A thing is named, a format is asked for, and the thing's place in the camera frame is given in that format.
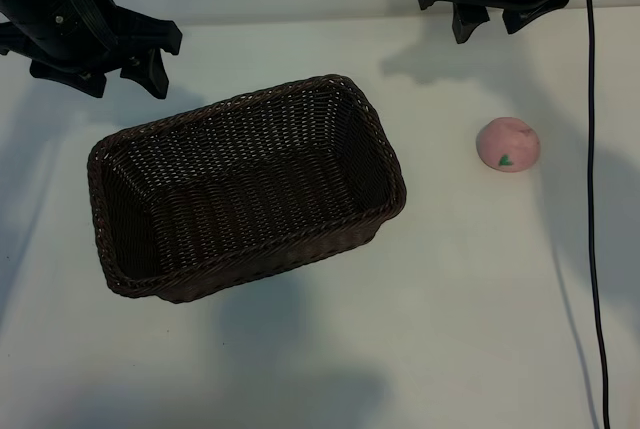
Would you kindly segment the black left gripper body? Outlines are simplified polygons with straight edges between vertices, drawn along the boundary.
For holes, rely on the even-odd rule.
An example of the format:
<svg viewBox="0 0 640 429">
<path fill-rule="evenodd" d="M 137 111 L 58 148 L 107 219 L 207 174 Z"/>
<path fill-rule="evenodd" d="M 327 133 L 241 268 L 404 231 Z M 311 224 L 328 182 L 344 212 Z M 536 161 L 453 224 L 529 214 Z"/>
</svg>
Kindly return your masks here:
<svg viewBox="0 0 640 429">
<path fill-rule="evenodd" d="M 16 52 L 64 72 L 119 64 L 149 49 L 179 53 L 172 21 L 120 7 L 113 0 L 1 0 L 1 53 Z"/>
</svg>

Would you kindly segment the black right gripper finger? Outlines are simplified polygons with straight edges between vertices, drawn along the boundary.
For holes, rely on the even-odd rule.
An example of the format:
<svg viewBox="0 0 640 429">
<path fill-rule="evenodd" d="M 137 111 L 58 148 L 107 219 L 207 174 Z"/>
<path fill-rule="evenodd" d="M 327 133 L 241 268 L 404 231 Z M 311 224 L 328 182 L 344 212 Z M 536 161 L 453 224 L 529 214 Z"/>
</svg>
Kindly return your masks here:
<svg viewBox="0 0 640 429">
<path fill-rule="evenodd" d="M 457 44 L 466 43 L 473 32 L 490 21 L 483 4 L 453 3 L 452 31 Z"/>
<path fill-rule="evenodd" d="M 508 34 L 515 34 L 523 29 L 534 20 L 554 12 L 556 10 L 563 9 L 567 6 L 570 0 L 548 0 L 542 5 L 526 10 L 507 10 L 502 13 L 502 19 Z"/>
</svg>

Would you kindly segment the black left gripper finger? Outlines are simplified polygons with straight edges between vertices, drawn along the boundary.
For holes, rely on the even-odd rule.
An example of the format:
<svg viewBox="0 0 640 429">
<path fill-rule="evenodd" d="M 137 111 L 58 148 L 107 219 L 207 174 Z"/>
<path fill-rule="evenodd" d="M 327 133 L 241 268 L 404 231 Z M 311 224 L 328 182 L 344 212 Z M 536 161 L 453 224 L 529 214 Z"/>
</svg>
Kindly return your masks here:
<svg viewBox="0 0 640 429">
<path fill-rule="evenodd" d="M 169 79 L 158 48 L 131 56 L 123 65 L 120 77 L 139 84 L 156 99 L 167 97 Z"/>
<path fill-rule="evenodd" d="M 57 82 L 94 98 L 102 98 L 107 79 L 103 73 L 68 73 L 41 62 L 32 61 L 30 74 L 36 79 Z"/>
</svg>

